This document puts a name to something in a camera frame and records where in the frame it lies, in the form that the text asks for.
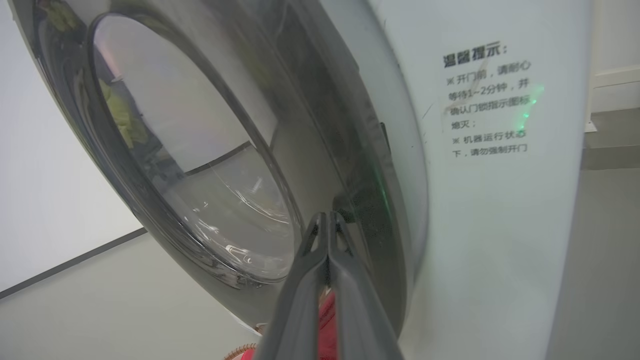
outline white sticker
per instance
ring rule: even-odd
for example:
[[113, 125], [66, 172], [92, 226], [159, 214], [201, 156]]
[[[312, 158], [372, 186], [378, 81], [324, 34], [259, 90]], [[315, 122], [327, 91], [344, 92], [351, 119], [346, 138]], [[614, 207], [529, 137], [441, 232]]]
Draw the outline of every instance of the white sticker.
[[441, 119], [448, 158], [461, 162], [530, 151], [527, 121], [544, 90], [534, 64], [500, 41], [443, 55]]

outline washing machine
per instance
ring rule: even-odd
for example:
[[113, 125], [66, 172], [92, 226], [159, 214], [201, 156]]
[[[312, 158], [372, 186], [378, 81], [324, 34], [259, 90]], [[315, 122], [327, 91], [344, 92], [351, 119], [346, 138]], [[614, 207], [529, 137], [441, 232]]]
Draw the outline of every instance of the washing machine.
[[589, 3], [10, 4], [95, 164], [243, 324], [282, 315], [306, 230], [331, 214], [405, 358], [544, 357]]

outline white wall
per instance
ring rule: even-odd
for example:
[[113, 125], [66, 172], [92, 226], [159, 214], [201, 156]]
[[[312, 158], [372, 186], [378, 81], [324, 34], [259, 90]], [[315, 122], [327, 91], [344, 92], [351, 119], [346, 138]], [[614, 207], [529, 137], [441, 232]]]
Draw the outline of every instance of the white wall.
[[0, 300], [2, 360], [219, 360], [258, 340], [149, 234]]
[[141, 227], [80, 146], [0, 3], [0, 291]]
[[595, 0], [594, 4], [591, 112], [640, 107], [640, 1]]

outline red cloth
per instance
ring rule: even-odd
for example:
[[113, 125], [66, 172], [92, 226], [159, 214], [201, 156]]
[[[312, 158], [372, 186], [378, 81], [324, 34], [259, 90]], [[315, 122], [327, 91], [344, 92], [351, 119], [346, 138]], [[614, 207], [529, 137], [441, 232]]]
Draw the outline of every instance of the red cloth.
[[[337, 360], [338, 341], [335, 327], [335, 294], [333, 292], [324, 300], [318, 317], [318, 357], [320, 360]], [[253, 353], [253, 349], [247, 350], [241, 360], [251, 360]]]

